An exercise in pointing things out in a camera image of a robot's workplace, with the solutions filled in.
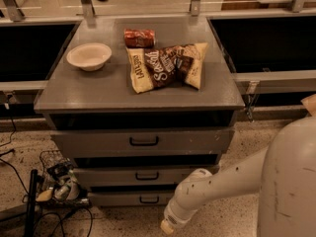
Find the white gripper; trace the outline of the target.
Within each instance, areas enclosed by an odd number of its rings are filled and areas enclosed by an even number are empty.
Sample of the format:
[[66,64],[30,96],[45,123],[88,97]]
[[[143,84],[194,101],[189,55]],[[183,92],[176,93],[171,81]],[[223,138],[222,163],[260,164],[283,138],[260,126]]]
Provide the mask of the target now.
[[167,234],[174,233],[174,229],[183,228],[196,214],[196,209],[184,208],[174,199],[170,199],[164,210],[164,219],[161,221],[160,228]]

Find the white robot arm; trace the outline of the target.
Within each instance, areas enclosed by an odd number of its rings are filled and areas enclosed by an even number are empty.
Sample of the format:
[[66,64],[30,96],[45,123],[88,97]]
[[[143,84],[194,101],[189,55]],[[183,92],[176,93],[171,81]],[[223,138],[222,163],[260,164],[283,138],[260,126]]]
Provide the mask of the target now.
[[316,118],[285,126],[270,145],[212,175],[199,168],[176,187],[161,229],[184,227],[205,204],[259,195],[257,237],[316,237]]

